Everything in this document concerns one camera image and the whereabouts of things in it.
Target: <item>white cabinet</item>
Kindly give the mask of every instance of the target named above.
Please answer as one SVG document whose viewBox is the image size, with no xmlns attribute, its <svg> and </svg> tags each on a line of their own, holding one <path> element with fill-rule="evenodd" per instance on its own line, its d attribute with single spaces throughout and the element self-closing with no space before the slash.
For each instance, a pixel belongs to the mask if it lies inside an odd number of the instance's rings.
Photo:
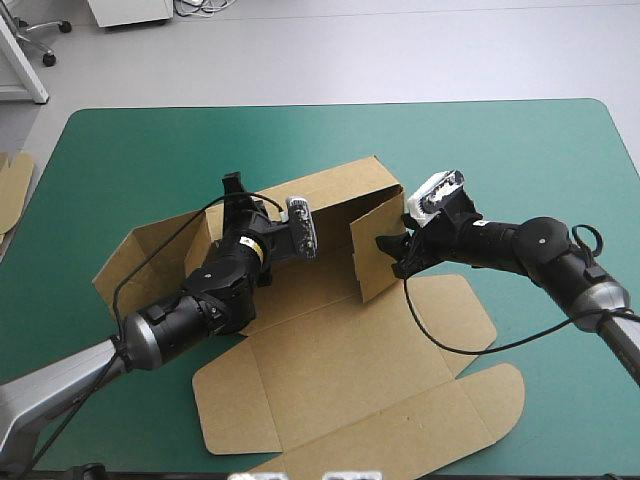
<svg viewBox="0 0 640 480">
<path fill-rule="evenodd" d="M 173 17 L 173 0 L 87 0 L 101 27 L 166 20 Z"/>
</svg>

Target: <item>cardboard box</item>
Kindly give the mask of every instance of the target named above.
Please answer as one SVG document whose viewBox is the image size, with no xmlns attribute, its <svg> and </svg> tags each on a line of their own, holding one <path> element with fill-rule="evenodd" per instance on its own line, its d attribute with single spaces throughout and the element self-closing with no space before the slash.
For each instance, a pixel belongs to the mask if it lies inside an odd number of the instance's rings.
<svg viewBox="0 0 640 480">
<path fill-rule="evenodd" d="M 207 448 L 216 454 L 282 452 L 257 468 L 293 480 L 328 470 L 381 470 L 415 478 L 506 435 L 524 405 L 517 369 L 498 365 L 461 380 L 473 361 L 441 351 L 408 312 L 392 259 L 375 237 L 404 231 L 404 195 L 374 157 L 267 189 L 305 196 L 320 252 L 274 265 L 256 291 L 248 338 L 199 370 L 193 387 Z M 117 281 L 184 216 L 132 231 L 95 279 L 110 304 Z M 132 311 L 175 291 L 220 237 L 209 209 L 123 291 Z M 420 315 L 443 341 L 486 348 L 495 329 L 459 276 L 410 282 Z"/>
</svg>

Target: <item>green table surface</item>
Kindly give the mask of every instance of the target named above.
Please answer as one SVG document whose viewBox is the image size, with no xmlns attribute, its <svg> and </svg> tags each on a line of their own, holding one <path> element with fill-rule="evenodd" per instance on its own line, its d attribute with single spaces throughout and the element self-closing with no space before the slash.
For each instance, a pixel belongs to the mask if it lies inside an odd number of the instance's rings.
<svg viewBox="0 0 640 480">
<path fill-rule="evenodd" d="M 198 208 L 221 193 L 229 171 L 259 190 L 370 154 L 408 192 L 436 171 L 462 170 L 488 219 L 548 215 L 597 226 L 601 263 L 640 292 L 640 184 L 594 100 L 83 110 L 67 123 L 0 264 L 0 382 L 113 332 L 91 279 L 132 227 Z M 431 270 L 450 272 L 469 279 L 498 343 L 563 318 L 527 279 L 453 264 Z M 214 456 L 202 440 L 191 377 L 237 341 L 216 338 L 156 372 L 117 380 L 39 467 L 230 471 L 270 458 Z M 505 361 L 526 382 L 520 422 L 443 472 L 640 471 L 638 387 L 596 335 L 567 327 L 479 358 L 465 374 Z"/>
</svg>

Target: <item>office chair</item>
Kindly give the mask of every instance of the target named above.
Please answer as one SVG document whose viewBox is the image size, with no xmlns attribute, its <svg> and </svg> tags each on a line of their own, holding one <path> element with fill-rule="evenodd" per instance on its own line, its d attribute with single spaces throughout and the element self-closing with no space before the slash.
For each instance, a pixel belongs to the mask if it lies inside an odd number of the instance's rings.
<svg viewBox="0 0 640 480">
<path fill-rule="evenodd" d="M 54 20 L 52 22 L 29 25 L 20 18 L 12 17 L 11 12 L 9 12 L 7 5 L 4 3 L 4 0 L 0 0 L 0 15 L 4 18 L 5 23 L 18 43 L 32 45 L 43 52 L 42 63 L 44 63 L 45 66 L 52 67 L 56 64 L 56 56 L 53 54 L 53 50 L 44 43 L 32 38 L 31 32 L 57 26 L 61 33 L 69 33 L 71 31 L 71 24 L 69 22 L 66 20 Z"/>
</svg>

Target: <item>chair wheel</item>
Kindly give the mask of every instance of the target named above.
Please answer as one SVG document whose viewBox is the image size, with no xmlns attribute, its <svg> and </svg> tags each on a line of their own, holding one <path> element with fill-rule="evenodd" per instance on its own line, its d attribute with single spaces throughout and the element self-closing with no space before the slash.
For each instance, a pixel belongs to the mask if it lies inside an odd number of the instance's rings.
<svg viewBox="0 0 640 480">
<path fill-rule="evenodd" d="M 42 56 L 42 63 L 44 63 L 45 67 L 53 67 L 56 64 L 56 56 L 51 55 L 50 53 L 45 53 Z"/>
<path fill-rule="evenodd" d="M 58 29 L 60 30 L 60 33 L 69 33 L 72 30 L 72 27 L 71 24 L 65 20 L 58 25 Z"/>
</svg>

